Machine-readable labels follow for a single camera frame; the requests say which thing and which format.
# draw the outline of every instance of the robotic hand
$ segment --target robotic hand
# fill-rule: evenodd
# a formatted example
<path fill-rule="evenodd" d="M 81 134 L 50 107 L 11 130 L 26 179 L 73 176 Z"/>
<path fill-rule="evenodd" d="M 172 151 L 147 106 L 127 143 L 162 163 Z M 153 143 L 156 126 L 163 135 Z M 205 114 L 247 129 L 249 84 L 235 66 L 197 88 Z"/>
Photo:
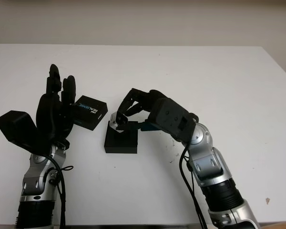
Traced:
<path fill-rule="evenodd" d="M 126 116 L 131 116 L 142 110 L 150 112 L 145 122 L 128 123 Z M 194 192 L 182 171 L 182 160 L 186 151 L 189 154 L 187 166 L 205 195 L 214 226 L 259 229 L 260 226 L 247 201 L 236 189 L 235 182 L 221 153 L 213 147 L 209 130 L 198 121 L 196 115 L 189 113 L 159 91 L 151 90 L 146 93 L 132 89 L 122 101 L 118 111 L 112 114 L 109 125 L 118 132 L 131 129 L 162 130 L 185 145 L 179 168 L 191 192 L 202 228 L 206 228 L 205 221 Z"/>
<path fill-rule="evenodd" d="M 22 182 L 16 228 L 53 228 L 52 212 L 57 190 L 61 198 L 61 228 L 65 226 L 65 187 L 62 165 L 66 137 L 73 127 L 72 109 L 75 100 L 75 79 L 63 80 L 61 101 L 58 92 L 61 81 L 58 68 L 52 64 L 47 78 L 47 89 L 38 105 L 36 125 L 30 115 L 22 111 L 9 111 L 0 117 L 0 130 L 8 141 L 28 150 L 30 168 Z"/>

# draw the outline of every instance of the ribbed black cylinder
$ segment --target ribbed black cylinder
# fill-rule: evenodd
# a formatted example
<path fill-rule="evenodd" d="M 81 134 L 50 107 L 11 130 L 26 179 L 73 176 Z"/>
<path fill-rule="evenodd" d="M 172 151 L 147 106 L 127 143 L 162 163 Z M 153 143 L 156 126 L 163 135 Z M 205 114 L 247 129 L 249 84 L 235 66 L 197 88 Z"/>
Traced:
<path fill-rule="evenodd" d="M 52 224 L 54 201 L 20 202 L 16 228 L 38 228 Z"/>
<path fill-rule="evenodd" d="M 201 187 L 201 190 L 211 211 L 229 210 L 244 202 L 232 178 L 216 185 Z"/>

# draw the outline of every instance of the black cable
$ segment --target black cable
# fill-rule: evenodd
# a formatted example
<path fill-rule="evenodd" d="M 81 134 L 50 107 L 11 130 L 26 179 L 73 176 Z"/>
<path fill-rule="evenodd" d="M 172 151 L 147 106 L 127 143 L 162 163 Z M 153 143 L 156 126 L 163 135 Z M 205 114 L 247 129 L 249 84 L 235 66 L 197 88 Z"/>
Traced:
<path fill-rule="evenodd" d="M 58 190 L 59 196 L 61 196 L 61 188 L 59 187 L 59 184 L 57 184 L 57 190 Z"/>
<path fill-rule="evenodd" d="M 57 164 L 57 162 L 50 156 L 48 155 L 44 155 L 44 157 L 46 159 L 48 159 L 49 161 L 51 161 L 54 166 L 55 169 L 57 170 L 60 179 L 61 179 L 61 193 L 60 193 L 60 198 L 61 198 L 61 222 L 60 222 L 60 229 L 64 229 L 65 225 L 66 225 L 66 219 L 65 219 L 65 211 L 66 211 L 66 188 L 65 188 L 65 180 L 63 178 L 63 174 L 62 174 L 62 170 L 59 167 L 59 165 Z"/>
<path fill-rule="evenodd" d="M 74 169 L 74 166 L 66 166 L 66 167 L 62 168 L 61 170 L 62 171 L 70 171 L 72 169 Z"/>
<path fill-rule="evenodd" d="M 194 178 L 193 178 L 193 173 L 191 172 L 191 178 L 192 178 L 192 190 L 194 192 Z"/>
<path fill-rule="evenodd" d="M 184 148 L 184 150 L 183 150 L 183 152 L 182 152 L 182 154 L 180 156 L 179 169 L 180 169 L 181 176 L 182 176 L 182 178 L 183 178 L 187 188 L 189 189 L 189 191 L 191 193 L 191 196 L 192 196 L 192 199 L 194 201 L 195 209 L 196 209 L 196 212 L 197 212 L 197 215 L 198 215 L 198 218 L 199 218 L 199 222 L 200 222 L 201 228 L 202 229 L 207 229 L 204 216 L 203 216 L 203 214 L 201 212 L 201 209 L 199 207 L 199 204 L 197 202 L 195 194 L 194 194 L 193 190 L 191 189 L 191 186 L 190 186 L 189 182 L 187 181 L 187 179 L 186 179 L 186 177 L 184 175 L 183 169 L 182 169 L 182 162 L 183 162 L 183 159 L 184 159 L 184 155 L 187 152 L 189 146 L 190 146 L 190 142 L 186 144 L 186 146 L 185 146 L 185 148 Z"/>

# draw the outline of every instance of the black block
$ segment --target black block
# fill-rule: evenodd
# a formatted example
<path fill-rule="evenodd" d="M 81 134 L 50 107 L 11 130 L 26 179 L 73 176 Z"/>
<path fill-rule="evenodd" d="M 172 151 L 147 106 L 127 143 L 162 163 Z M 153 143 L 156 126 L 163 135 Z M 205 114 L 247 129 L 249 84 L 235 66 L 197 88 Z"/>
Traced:
<path fill-rule="evenodd" d="M 89 130 L 94 130 L 108 111 L 106 103 L 84 95 L 75 104 L 74 124 Z"/>
<path fill-rule="evenodd" d="M 104 148 L 107 154 L 136 154 L 138 148 L 138 130 L 118 133 L 109 126 L 108 122 Z"/>

